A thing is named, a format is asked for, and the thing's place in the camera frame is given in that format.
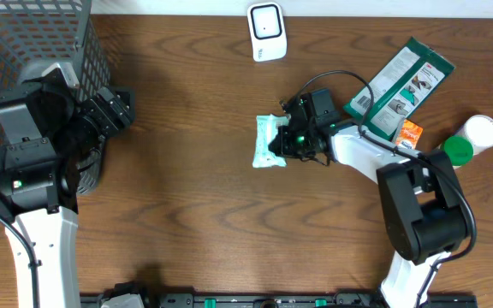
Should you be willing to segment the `white barcode scanner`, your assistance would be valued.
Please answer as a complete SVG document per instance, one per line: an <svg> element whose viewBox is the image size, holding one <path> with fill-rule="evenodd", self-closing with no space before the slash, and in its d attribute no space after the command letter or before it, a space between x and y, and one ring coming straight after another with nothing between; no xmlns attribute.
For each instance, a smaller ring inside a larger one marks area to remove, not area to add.
<svg viewBox="0 0 493 308"><path fill-rule="evenodd" d="M247 20L255 62L282 59L288 40L281 6L276 2L254 3L247 9Z"/></svg>

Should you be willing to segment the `white jar blue label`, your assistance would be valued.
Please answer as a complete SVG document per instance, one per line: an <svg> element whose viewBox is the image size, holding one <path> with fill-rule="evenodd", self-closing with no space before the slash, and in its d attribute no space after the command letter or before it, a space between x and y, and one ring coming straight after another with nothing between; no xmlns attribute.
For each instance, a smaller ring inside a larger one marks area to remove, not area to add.
<svg viewBox="0 0 493 308"><path fill-rule="evenodd" d="M487 115L471 116L455 133L466 139L473 148L473 154L493 147L493 119Z"/></svg>

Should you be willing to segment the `teal white wipes packet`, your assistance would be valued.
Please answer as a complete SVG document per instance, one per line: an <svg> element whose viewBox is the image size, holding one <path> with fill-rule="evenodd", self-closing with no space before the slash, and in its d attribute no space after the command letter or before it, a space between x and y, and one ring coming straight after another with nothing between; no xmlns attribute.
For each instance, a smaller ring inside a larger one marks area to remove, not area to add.
<svg viewBox="0 0 493 308"><path fill-rule="evenodd" d="M255 169L286 167L286 159L270 151L269 144L278 134L278 128L288 125L286 116L257 115L257 138L252 166Z"/></svg>

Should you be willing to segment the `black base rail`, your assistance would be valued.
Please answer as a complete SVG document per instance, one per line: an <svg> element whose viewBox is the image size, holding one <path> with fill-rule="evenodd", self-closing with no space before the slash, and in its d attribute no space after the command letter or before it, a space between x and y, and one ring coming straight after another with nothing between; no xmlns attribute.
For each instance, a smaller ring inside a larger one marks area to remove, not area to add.
<svg viewBox="0 0 493 308"><path fill-rule="evenodd" d="M81 296L80 307L102 307L103 295ZM311 308L311 307L386 307L376 295L368 293L338 293L335 295L193 295L168 293L158 296L148 307L163 308ZM431 295L421 307L478 308L473 295Z"/></svg>

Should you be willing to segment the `green 3M pouch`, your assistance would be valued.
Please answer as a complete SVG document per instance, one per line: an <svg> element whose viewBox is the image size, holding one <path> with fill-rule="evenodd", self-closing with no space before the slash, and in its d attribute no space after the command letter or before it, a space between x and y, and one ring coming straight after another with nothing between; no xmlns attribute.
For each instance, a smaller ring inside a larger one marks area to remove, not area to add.
<svg viewBox="0 0 493 308"><path fill-rule="evenodd" d="M344 110L381 138L390 140L402 119L408 119L455 69L431 47L410 38Z"/></svg>

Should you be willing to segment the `green lid Knorr jar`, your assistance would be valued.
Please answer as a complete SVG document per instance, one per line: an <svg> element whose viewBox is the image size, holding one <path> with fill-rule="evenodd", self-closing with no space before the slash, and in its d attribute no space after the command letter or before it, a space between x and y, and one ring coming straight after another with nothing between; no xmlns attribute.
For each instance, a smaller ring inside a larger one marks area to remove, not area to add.
<svg viewBox="0 0 493 308"><path fill-rule="evenodd" d="M471 162L474 156L472 144L461 136L450 136L438 146L438 149L448 155L455 169Z"/></svg>

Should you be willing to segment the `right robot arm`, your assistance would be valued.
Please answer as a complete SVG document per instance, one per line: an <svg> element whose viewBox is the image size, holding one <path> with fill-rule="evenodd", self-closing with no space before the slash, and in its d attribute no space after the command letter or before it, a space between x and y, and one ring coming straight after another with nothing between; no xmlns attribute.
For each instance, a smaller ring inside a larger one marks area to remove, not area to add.
<svg viewBox="0 0 493 308"><path fill-rule="evenodd" d="M277 128L269 152L301 161L323 153L374 181L395 250L379 287L381 301L387 307L427 305L438 270L465 257L477 239L472 208L448 155L400 149L361 121L317 108L301 98L285 103L287 123Z"/></svg>

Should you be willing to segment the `grey plastic mesh basket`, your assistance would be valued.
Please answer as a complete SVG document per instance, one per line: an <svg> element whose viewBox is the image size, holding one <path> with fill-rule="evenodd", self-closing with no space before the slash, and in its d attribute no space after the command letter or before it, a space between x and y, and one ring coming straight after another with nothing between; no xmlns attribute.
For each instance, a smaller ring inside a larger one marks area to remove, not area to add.
<svg viewBox="0 0 493 308"><path fill-rule="evenodd" d="M60 68L78 102L114 97L91 8L90 0L0 0L0 94Z"/></svg>

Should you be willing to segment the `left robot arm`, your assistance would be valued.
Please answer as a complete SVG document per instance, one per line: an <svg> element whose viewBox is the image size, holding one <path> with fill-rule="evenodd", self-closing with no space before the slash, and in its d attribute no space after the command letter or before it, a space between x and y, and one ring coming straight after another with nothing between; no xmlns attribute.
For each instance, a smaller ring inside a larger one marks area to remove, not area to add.
<svg viewBox="0 0 493 308"><path fill-rule="evenodd" d="M134 92L103 87L79 102L29 82L0 94L0 216L9 224L21 307L78 307L80 162L132 125Z"/></svg>

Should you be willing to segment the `small orange box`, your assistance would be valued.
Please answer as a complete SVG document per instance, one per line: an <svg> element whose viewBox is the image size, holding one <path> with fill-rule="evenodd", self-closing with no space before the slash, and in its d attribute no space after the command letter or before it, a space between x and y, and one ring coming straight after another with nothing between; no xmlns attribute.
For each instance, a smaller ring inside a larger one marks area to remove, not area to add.
<svg viewBox="0 0 493 308"><path fill-rule="evenodd" d="M408 119L402 119L395 131L393 142L399 147L414 150L419 142L423 128Z"/></svg>

